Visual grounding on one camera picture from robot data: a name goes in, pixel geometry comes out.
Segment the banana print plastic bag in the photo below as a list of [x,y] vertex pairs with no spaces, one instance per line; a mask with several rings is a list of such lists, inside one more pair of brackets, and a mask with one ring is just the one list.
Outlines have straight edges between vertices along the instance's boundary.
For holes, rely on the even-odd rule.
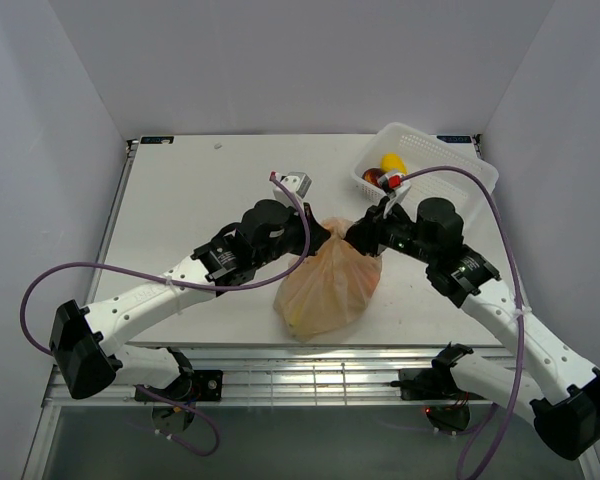
[[274,310],[297,340],[340,330],[367,310],[380,282],[382,259],[362,255],[345,241],[353,223],[332,217],[331,237],[280,283]]

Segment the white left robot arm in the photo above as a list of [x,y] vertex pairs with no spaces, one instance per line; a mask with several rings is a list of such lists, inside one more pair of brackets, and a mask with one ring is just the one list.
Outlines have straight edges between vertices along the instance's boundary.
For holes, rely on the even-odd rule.
[[165,272],[113,298],[81,307],[69,301],[56,310],[49,348],[74,399],[114,384],[141,384],[170,399],[192,387],[189,361],[173,348],[134,347],[130,340],[185,309],[251,281],[258,269],[286,254],[314,255],[330,233],[308,205],[297,212],[261,200],[242,219]]

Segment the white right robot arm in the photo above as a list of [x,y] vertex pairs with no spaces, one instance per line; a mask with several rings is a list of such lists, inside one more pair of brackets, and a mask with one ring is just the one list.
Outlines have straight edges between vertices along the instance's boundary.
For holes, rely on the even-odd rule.
[[422,201],[414,219],[382,200],[348,229],[345,240],[363,255],[391,249],[423,262],[432,287],[522,361],[515,414],[554,453],[576,460],[600,440],[600,368],[516,306],[498,270],[465,244],[463,228],[446,199]]

